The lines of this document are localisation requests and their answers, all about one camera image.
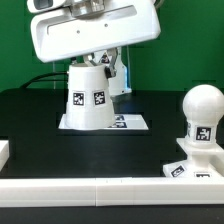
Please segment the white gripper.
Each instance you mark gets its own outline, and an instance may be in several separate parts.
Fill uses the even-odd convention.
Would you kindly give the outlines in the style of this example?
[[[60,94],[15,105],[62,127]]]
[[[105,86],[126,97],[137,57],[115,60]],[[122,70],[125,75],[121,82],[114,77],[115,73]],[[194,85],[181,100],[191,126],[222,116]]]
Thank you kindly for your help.
[[[107,78],[117,73],[116,47],[155,39],[161,32],[154,0],[71,0],[69,6],[33,14],[32,41],[41,61],[84,55],[84,63],[94,67],[91,53],[107,50]]]

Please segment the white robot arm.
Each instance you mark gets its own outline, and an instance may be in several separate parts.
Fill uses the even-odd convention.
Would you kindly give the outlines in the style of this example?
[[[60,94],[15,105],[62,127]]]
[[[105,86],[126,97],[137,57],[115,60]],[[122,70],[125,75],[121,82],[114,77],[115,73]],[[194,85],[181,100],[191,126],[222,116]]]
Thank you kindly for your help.
[[[105,52],[112,78],[118,49],[161,32],[155,0],[27,0],[31,36],[44,63]]]

